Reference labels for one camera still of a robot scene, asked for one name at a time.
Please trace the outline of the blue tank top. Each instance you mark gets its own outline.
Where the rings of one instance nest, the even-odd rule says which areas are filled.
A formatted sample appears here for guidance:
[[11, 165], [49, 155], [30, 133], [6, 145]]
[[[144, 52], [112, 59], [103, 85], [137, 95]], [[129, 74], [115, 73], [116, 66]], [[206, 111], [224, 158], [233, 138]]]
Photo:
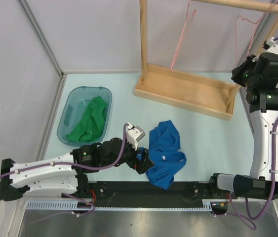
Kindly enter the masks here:
[[180, 134], [171, 120], [160, 122], [149, 132], [149, 160], [154, 166], [145, 173], [152, 185], [169, 189], [175, 174], [187, 163], [186, 155], [180, 150]]

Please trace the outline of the green tank top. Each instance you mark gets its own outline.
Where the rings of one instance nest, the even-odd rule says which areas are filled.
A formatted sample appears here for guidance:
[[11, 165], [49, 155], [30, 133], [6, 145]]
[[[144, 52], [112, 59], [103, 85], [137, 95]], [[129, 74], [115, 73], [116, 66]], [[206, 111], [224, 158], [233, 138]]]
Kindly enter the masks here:
[[88, 103], [81, 120], [71, 133], [66, 135], [69, 142], [92, 142], [103, 134], [107, 117], [107, 103], [101, 96], [93, 97]]

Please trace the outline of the pink wire hanger with blue top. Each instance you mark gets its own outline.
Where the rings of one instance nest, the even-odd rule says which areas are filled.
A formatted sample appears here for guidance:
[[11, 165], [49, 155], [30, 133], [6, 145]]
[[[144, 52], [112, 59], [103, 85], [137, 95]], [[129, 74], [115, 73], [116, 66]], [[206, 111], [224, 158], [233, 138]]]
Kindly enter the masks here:
[[277, 13], [271, 10], [278, 4], [278, 0], [263, 0], [262, 3], [270, 3], [266, 12], [241, 9], [231, 20], [231, 31], [229, 35], [229, 63], [230, 69], [236, 67], [241, 62], [241, 58], [252, 51], [253, 41], [257, 37], [257, 32], [264, 23], [269, 22], [267, 17], [277, 17]]

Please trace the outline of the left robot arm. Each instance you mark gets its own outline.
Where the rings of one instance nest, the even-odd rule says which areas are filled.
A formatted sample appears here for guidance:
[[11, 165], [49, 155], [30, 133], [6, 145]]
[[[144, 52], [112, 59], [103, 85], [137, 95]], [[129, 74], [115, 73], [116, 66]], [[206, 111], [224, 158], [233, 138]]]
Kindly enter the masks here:
[[50, 161], [16, 163], [7, 158], [1, 162], [0, 200], [57, 195], [85, 198], [90, 191], [88, 173], [99, 172], [108, 166], [118, 167], [123, 163], [138, 174], [155, 165], [146, 148], [135, 149], [120, 138], [85, 145]]

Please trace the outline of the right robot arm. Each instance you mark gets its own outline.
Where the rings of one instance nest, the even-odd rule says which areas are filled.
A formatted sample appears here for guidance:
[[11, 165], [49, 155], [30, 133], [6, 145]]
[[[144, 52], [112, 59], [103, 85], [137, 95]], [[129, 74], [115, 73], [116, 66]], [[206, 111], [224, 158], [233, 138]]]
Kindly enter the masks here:
[[254, 151], [250, 174], [215, 173], [209, 194], [220, 198], [227, 191], [237, 197], [278, 198], [278, 54], [251, 55], [233, 69], [231, 79], [246, 87], [253, 127]]

